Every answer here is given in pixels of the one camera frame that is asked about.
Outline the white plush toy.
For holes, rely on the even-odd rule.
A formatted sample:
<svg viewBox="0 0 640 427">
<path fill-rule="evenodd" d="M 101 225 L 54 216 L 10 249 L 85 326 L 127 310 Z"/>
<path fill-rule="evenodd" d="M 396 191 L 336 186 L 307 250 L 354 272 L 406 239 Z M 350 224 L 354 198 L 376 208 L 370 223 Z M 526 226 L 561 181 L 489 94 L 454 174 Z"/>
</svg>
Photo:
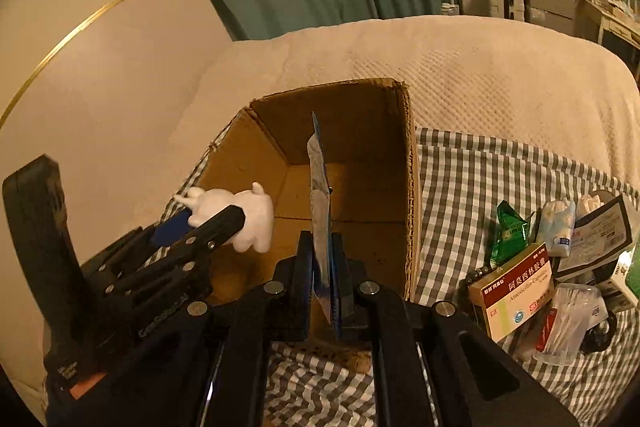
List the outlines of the white plush toy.
<svg viewBox="0 0 640 427">
<path fill-rule="evenodd" d="M 274 207 L 271 196 L 257 181 L 250 188 L 232 193 L 224 188 L 204 190 L 192 186 L 186 194 L 176 194 L 172 199 L 191 211 L 188 223 L 191 228 L 204 227 L 213 218 L 228 221 L 227 244 L 237 253 L 254 249 L 265 254 L 272 243 Z"/>
</svg>

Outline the blue white sachet packet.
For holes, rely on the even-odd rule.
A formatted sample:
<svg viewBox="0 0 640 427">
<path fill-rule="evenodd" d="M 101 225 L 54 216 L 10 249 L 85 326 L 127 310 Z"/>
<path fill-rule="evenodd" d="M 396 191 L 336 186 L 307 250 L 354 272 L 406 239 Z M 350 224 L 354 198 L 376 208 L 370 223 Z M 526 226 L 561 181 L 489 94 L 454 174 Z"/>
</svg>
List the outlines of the blue white sachet packet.
<svg viewBox="0 0 640 427">
<path fill-rule="evenodd" d="M 314 132 L 307 141 L 307 155 L 310 168 L 310 214 L 314 259 L 317 275 L 314 281 L 316 295 L 323 314 L 329 323 L 333 322 L 331 291 L 331 187 L 326 174 L 318 117 L 311 113 Z"/>
</svg>

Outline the red yellow medicine box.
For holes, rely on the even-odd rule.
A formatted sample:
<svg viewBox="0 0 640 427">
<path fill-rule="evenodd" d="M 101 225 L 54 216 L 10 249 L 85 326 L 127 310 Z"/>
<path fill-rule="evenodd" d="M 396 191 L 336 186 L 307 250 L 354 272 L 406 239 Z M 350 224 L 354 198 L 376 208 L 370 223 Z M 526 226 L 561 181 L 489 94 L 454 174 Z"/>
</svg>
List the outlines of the red yellow medicine box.
<svg viewBox="0 0 640 427">
<path fill-rule="evenodd" d="M 482 312 L 486 332 L 496 343 L 531 319 L 553 293 L 545 243 L 529 245 L 469 286 L 471 303 Z"/>
</svg>

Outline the clear cotton swab container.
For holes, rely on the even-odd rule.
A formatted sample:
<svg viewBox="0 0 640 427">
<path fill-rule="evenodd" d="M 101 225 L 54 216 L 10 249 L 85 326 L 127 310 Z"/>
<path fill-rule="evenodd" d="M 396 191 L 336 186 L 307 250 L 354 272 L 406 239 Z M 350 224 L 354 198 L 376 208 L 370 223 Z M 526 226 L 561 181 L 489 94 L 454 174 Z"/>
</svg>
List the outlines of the clear cotton swab container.
<svg viewBox="0 0 640 427">
<path fill-rule="evenodd" d="M 533 358 L 554 366 L 569 366 L 577 358 L 585 335 L 608 318 L 596 286 L 561 283 L 555 287 L 551 308 L 544 318 Z"/>
</svg>

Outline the green foil snack packet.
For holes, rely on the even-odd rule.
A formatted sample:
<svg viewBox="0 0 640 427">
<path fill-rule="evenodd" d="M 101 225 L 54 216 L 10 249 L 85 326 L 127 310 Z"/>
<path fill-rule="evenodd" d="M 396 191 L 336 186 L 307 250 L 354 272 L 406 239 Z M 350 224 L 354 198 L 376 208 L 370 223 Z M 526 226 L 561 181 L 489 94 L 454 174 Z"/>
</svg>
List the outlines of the green foil snack packet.
<svg viewBox="0 0 640 427">
<path fill-rule="evenodd" d="M 503 200 L 497 207 L 497 225 L 491 245 L 489 264 L 498 268 L 511 260 L 528 246 L 530 220 Z"/>
</svg>

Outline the blue white tissue pack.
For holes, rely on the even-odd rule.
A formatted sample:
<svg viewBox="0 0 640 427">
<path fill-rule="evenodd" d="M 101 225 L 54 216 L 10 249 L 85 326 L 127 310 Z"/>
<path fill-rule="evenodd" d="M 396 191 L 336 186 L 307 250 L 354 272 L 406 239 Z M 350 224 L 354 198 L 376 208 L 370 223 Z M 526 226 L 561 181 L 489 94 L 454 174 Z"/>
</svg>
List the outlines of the blue white tissue pack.
<svg viewBox="0 0 640 427">
<path fill-rule="evenodd" d="M 542 207 L 536 241 L 546 245 L 550 257 L 570 255 L 575 215 L 576 204 L 568 199 L 552 200 Z"/>
</svg>

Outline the green white carton box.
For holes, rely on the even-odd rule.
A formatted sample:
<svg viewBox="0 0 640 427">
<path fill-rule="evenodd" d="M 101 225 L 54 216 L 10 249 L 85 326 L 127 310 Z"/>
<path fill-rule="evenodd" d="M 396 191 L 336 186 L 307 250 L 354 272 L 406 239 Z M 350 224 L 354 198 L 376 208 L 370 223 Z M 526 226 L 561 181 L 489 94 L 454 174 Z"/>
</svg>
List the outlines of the green white carton box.
<svg viewBox="0 0 640 427">
<path fill-rule="evenodd" d="M 623 251 L 605 265 L 603 280 L 597 283 L 608 309 L 614 313 L 639 306 L 639 245 Z"/>
</svg>

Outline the brown cardboard box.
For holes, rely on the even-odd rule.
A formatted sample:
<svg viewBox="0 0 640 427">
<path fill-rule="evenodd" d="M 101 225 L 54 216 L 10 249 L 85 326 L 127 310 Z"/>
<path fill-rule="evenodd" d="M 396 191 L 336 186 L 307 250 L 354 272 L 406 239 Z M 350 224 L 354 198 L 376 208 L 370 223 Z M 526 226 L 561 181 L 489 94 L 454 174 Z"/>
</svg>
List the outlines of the brown cardboard box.
<svg viewBox="0 0 640 427">
<path fill-rule="evenodd" d="M 268 253 L 218 249 L 209 270 L 214 305 L 270 279 L 311 228 L 307 142 L 321 136 L 331 189 L 331 228 L 372 280 L 405 299 L 416 289 L 420 187 L 409 93 L 391 79 L 319 84 L 242 108 L 208 150 L 199 187 L 232 193 L 258 182 L 271 196 Z"/>
</svg>

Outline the cream quilted bed cover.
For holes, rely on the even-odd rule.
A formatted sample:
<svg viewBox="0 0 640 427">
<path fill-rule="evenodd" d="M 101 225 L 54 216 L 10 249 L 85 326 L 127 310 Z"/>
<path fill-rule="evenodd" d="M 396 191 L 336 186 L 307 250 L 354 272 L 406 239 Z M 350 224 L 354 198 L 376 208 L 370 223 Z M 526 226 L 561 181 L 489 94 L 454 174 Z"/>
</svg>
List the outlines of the cream quilted bed cover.
<svg viewBox="0 0 640 427">
<path fill-rule="evenodd" d="M 231 43 L 203 72 L 172 137 L 178 191 L 251 101 L 344 80 L 390 78 L 421 128 L 494 136 L 639 182 L 639 91 L 615 54 L 512 20 L 417 16 Z"/>
</svg>

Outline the wooden dressing table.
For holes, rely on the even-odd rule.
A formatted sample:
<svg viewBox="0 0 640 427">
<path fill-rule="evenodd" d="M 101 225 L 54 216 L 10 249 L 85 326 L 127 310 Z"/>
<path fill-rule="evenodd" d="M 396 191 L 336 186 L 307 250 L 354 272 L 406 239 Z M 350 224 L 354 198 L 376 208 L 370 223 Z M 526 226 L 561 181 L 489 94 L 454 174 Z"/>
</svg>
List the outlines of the wooden dressing table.
<svg viewBox="0 0 640 427">
<path fill-rule="evenodd" d="M 603 46 L 620 58 L 639 81 L 639 26 L 589 0 L 577 0 L 574 36 Z"/>
</svg>

